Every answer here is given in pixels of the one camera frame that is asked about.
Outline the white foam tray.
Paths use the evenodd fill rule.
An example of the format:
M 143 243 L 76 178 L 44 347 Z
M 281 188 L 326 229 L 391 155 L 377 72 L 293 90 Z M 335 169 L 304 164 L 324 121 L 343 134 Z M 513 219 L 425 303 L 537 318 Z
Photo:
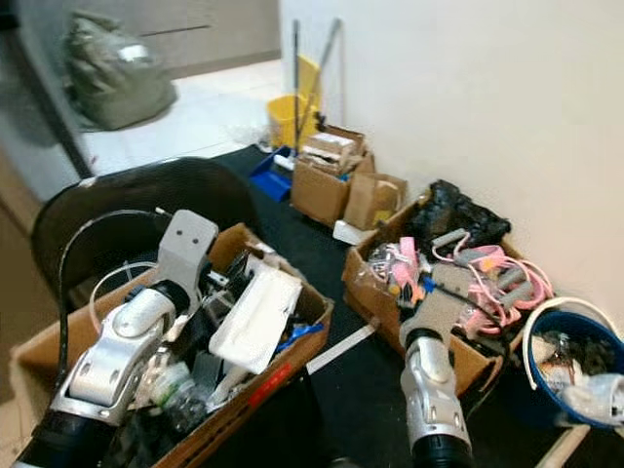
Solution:
M 267 370 L 302 290 L 284 269 L 259 263 L 213 338 L 210 352 L 252 374 Z

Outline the large open cardboard box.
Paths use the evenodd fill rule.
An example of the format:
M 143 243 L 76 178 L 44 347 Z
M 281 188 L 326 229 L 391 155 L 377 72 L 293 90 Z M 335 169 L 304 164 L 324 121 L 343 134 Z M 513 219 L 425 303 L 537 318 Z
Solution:
M 205 261 L 219 273 L 239 253 L 263 244 L 245 224 L 228 227 L 214 238 L 210 249 L 200 249 Z M 97 313 L 111 312 L 128 298 L 130 290 L 152 284 L 159 272 L 143 273 L 134 280 L 95 300 Z M 170 446 L 151 468 L 294 467 L 325 465 L 322 449 L 324 418 L 311 391 L 306 365 L 329 339 L 334 302 L 315 287 L 302 282 L 292 315 L 304 324 L 321 324 L 278 353 L 268 369 L 250 377 L 223 409 Z M 97 342 L 88 306 L 68 315 L 68 365 L 74 366 L 86 349 Z M 57 389 L 59 325 L 50 325 L 13 349 L 10 388 L 27 417 L 43 417 Z

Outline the clear crushed plastic bottle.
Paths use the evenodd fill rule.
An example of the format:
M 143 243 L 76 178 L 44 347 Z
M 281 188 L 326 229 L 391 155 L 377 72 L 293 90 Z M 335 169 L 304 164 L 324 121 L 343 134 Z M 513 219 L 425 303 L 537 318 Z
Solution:
M 183 362 L 167 366 L 153 382 L 152 401 L 178 433 L 190 433 L 209 414 L 204 388 Z

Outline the yellow mop bucket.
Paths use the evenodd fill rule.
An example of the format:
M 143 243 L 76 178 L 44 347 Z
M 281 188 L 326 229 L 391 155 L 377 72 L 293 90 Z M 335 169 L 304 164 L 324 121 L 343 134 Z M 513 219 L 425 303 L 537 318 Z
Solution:
M 320 65 L 299 54 L 298 84 L 293 94 L 284 94 L 267 103 L 268 142 L 273 148 L 300 147 L 320 132 L 322 103 Z

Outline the white floor tape strip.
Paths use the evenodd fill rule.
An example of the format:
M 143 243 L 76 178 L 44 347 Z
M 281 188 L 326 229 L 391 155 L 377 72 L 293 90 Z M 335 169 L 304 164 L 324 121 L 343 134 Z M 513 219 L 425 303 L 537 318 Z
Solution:
M 329 349 L 322 352 L 321 355 L 312 358 L 312 360 L 306 365 L 307 373 L 315 374 L 316 371 L 324 369 L 325 366 L 330 364 L 330 362 L 337 360 L 337 358 L 343 356 L 344 353 L 351 351 L 352 348 L 355 348 L 357 344 L 360 344 L 363 340 L 371 337 L 375 331 L 377 331 L 377 327 L 372 324 L 361 326 L 359 330 L 352 331 L 352 333 L 347 335 L 346 338 L 339 340 Z

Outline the grey drawer cabinet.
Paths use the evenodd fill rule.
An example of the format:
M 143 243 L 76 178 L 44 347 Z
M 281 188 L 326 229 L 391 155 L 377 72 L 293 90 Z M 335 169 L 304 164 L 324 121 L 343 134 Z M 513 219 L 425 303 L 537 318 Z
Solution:
M 175 79 L 280 57 L 280 0 L 66 0 L 120 21 Z

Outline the olive green rubbish sack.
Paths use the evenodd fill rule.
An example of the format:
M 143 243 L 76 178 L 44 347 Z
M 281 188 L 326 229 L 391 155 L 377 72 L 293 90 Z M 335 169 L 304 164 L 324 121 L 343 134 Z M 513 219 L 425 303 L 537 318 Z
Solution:
M 62 50 L 68 91 L 90 129 L 129 128 L 176 102 L 174 82 L 161 60 L 119 19 L 77 10 Z

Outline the black pole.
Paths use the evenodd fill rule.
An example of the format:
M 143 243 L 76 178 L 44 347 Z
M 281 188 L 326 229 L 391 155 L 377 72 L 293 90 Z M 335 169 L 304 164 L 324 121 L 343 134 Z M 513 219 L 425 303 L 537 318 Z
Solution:
M 292 22 L 292 138 L 291 147 L 298 151 L 300 146 L 300 66 L 298 63 L 300 45 L 300 22 L 294 19 Z

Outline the cardboard box of papers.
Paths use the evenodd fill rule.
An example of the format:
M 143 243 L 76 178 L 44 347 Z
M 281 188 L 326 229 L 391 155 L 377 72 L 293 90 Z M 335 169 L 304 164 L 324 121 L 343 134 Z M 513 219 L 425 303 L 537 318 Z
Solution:
M 332 228 L 346 210 L 352 177 L 374 171 L 365 134 L 326 126 L 303 140 L 295 161 L 291 204 Z

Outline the grey mop pole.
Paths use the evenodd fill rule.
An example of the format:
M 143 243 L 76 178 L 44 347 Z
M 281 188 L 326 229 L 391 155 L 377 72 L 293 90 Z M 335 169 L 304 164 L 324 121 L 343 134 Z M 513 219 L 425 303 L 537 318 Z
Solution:
M 326 74 L 327 67 L 329 67 L 329 62 L 332 58 L 334 46 L 335 44 L 337 44 L 337 39 L 340 36 L 340 30 L 342 30 L 342 26 L 343 19 L 334 18 L 331 20 L 329 35 L 327 35 L 327 43 L 321 53 L 320 59 L 318 59 L 317 74 L 315 75 L 315 79 L 313 79 L 312 88 L 309 89 L 309 105 L 315 105 L 318 108 L 322 107 L 322 97 L 324 96 L 324 91 L 322 91 L 322 89 L 324 89 L 324 86 L 322 86 L 322 82 L 324 82 L 324 76 Z

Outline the small closed cardboard box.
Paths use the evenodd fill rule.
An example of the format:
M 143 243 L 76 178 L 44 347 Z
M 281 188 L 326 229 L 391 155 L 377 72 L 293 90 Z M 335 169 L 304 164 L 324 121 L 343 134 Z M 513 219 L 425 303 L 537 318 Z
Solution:
M 349 182 L 343 221 L 361 231 L 374 230 L 405 205 L 409 183 L 395 175 L 360 173 Z

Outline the white plastic bag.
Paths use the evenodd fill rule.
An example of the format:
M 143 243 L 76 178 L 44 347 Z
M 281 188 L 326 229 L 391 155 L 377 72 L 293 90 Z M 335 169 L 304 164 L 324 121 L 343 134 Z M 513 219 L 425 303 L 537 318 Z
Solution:
M 558 396 L 585 419 L 605 425 L 624 425 L 624 374 L 583 377 L 561 389 Z

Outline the black plastic bag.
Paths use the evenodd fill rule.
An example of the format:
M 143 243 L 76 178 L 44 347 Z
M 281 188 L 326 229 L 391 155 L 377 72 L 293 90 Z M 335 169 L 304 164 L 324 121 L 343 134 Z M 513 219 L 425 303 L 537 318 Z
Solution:
M 405 230 L 423 247 L 432 246 L 434 240 L 450 232 L 464 230 L 468 233 L 464 246 L 478 247 L 498 245 L 512 231 L 512 223 L 477 205 L 455 184 L 437 179 L 415 204 Z

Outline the blue rubbish bin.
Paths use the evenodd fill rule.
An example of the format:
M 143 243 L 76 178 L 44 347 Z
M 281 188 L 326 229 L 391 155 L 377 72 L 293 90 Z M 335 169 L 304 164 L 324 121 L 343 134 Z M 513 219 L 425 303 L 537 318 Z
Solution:
M 521 333 L 525 387 L 535 394 L 536 413 L 547 425 L 585 424 L 615 431 L 624 425 L 605 425 L 576 414 L 558 393 L 583 377 L 624 374 L 624 340 L 597 318 L 566 309 L 535 313 Z

